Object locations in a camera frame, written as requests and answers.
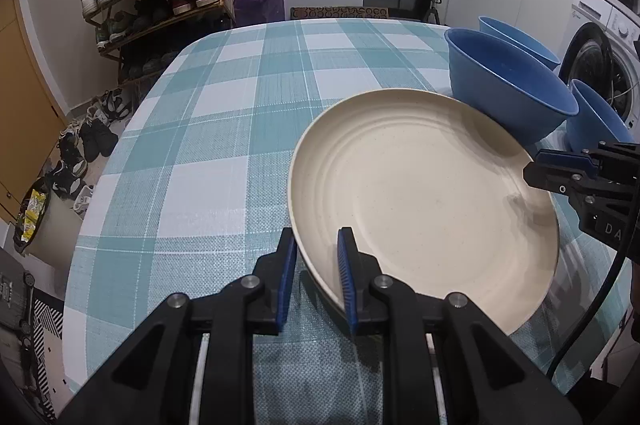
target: beige plate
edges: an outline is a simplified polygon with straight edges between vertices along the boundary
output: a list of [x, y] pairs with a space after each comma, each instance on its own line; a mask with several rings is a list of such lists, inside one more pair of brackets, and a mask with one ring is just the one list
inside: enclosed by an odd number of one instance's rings
[[538, 308], [558, 261], [548, 193], [522, 179], [527, 152], [453, 98], [377, 90], [322, 113], [289, 168], [293, 231], [306, 266], [344, 310], [337, 232], [417, 293], [467, 294], [505, 333]]

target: bolt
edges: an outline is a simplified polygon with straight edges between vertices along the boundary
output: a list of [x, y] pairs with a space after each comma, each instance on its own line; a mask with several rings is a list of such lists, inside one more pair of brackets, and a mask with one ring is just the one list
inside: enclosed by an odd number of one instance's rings
[[184, 293], [172, 293], [166, 299], [166, 303], [172, 308], [181, 308], [187, 302], [187, 296]]
[[375, 284], [378, 288], [386, 289], [394, 283], [394, 280], [388, 275], [378, 275], [374, 280], [373, 284]]
[[449, 295], [449, 303], [454, 308], [463, 308], [466, 306], [466, 303], [469, 302], [469, 299], [466, 298], [465, 294], [454, 292]]
[[257, 275], [245, 275], [244, 277], [242, 277], [240, 284], [243, 288], [255, 288], [256, 286], [258, 286], [258, 284], [260, 284], [260, 277], [258, 277]]

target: checkered tablecloth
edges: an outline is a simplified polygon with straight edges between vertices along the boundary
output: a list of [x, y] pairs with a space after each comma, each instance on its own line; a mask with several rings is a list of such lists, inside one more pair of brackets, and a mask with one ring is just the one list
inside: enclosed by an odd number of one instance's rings
[[[287, 174], [305, 128], [337, 100], [375, 88], [450, 94], [444, 27], [396, 20], [279, 22], [185, 48], [118, 142], [82, 224], [68, 279], [64, 363], [77, 390], [168, 294], [220, 290], [273, 251]], [[563, 128], [541, 145], [562, 148]], [[554, 197], [560, 259], [552, 288], [512, 338], [546, 367], [602, 283], [612, 250]], [[569, 389], [628, 306], [625, 267], [561, 365]], [[255, 412], [265, 423], [379, 423], [380, 343], [338, 331], [298, 261], [289, 321], [256, 337]]]

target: bowl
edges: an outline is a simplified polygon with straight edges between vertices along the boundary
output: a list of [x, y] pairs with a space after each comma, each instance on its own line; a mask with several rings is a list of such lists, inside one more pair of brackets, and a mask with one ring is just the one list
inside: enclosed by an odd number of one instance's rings
[[524, 33], [518, 28], [514, 28], [511, 24], [502, 22], [501, 20], [491, 17], [478, 17], [480, 21], [480, 31], [495, 35], [518, 48], [526, 51], [540, 62], [542, 62], [551, 71], [560, 65], [560, 59], [549, 48], [544, 46], [540, 41], [534, 39], [528, 33]]
[[466, 28], [451, 28], [444, 37], [454, 98], [493, 118], [521, 145], [538, 142], [578, 114], [564, 82], [526, 51]]
[[573, 79], [569, 90], [580, 106], [578, 116], [566, 123], [566, 135], [574, 152], [598, 148], [598, 142], [633, 141], [618, 113], [587, 84]]

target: washing machine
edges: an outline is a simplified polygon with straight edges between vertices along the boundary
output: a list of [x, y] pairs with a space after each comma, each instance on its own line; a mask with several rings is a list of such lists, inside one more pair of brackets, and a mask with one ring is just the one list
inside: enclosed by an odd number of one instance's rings
[[606, 0], [574, 0], [559, 57], [558, 76], [597, 91], [640, 142], [640, 27]]

